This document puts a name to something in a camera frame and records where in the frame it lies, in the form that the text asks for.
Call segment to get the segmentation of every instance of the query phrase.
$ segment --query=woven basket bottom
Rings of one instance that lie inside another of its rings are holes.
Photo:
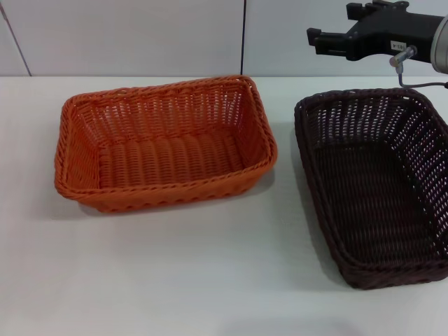
[[[100,188],[185,183],[244,169],[231,130],[127,141],[99,152]]]
[[[376,265],[442,259],[418,195],[386,144],[327,146],[316,151],[316,161],[337,231],[355,259]]]

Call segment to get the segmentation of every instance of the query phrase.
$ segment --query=white wall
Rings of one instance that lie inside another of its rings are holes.
[[[33,75],[239,73],[242,0],[2,0]]]
[[[28,76],[13,36],[0,14],[0,76]]]
[[[357,62],[316,55],[307,29],[347,32],[346,5],[357,0],[248,0],[244,73],[252,76],[394,76],[390,56],[374,55]],[[446,0],[413,0],[409,12],[445,16]],[[434,76],[430,64],[407,62],[405,75]]]

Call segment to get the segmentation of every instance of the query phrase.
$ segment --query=cable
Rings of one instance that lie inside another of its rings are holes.
[[[448,83],[442,83],[442,82],[433,82],[433,83],[424,83],[424,84],[415,84],[415,85],[407,85],[403,84],[403,74],[398,74],[398,82],[402,88],[405,89],[417,89],[417,88],[427,88],[428,86],[443,86],[445,88],[448,88]]]

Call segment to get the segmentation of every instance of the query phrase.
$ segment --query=brown wicker basket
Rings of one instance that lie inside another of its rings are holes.
[[[103,212],[238,195],[277,159],[245,76],[80,94],[62,109],[55,187]]]
[[[321,229],[362,289],[448,276],[448,127],[414,90],[315,94],[295,133]]]

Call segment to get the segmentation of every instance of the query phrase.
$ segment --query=orange wicker basket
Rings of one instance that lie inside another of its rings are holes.
[[[62,109],[55,187],[102,212],[237,195],[277,159],[245,76],[80,94]]]

